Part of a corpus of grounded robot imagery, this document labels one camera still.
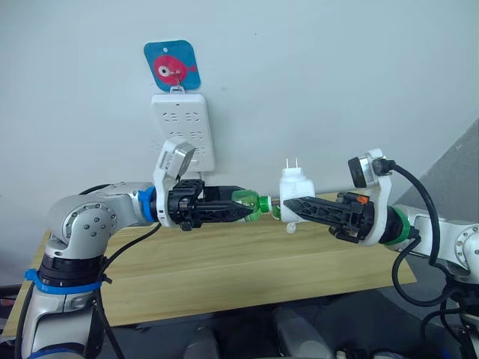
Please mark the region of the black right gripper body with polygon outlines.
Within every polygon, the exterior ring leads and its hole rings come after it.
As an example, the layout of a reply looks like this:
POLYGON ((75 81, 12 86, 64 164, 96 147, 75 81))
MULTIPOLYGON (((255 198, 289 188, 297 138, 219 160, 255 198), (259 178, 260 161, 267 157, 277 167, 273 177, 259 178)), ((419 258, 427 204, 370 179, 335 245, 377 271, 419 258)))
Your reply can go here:
POLYGON ((337 239, 359 243, 370 233, 374 222, 374 204, 369 196, 354 192, 340 192, 336 203, 345 205, 340 221, 329 227, 337 239))

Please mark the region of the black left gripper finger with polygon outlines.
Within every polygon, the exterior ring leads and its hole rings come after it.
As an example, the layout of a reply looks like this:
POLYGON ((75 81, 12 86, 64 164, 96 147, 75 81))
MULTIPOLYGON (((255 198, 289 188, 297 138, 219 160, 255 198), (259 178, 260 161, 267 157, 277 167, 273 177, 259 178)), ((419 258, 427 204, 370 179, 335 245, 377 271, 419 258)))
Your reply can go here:
POLYGON ((235 191, 242 191, 243 188, 236 185, 206 186, 204 188, 205 200, 231 200, 235 191))
POLYGON ((198 203, 194 219, 202 223, 235 222, 253 213, 253 209, 235 201, 211 201, 198 203))

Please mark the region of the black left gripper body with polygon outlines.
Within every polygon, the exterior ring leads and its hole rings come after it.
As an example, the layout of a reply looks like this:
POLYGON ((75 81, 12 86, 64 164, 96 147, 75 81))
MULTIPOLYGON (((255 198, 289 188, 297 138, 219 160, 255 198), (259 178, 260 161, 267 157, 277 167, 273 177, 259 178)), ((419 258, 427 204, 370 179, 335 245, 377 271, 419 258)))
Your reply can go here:
POLYGON ((201 227, 197 203, 203 189, 202 179, 182 179, 168 192, 168 215, 182 231, 201 227))

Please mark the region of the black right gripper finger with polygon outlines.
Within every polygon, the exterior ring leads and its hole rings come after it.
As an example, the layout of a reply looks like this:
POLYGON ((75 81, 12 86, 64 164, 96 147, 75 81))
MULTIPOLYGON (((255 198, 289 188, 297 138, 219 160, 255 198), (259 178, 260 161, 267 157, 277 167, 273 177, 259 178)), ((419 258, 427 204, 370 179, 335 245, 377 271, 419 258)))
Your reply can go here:
POLYGON ((328 225, 339 223, 336 202, 317 197, 299 197, 284 200, 283 204, 306 221, 328 225))

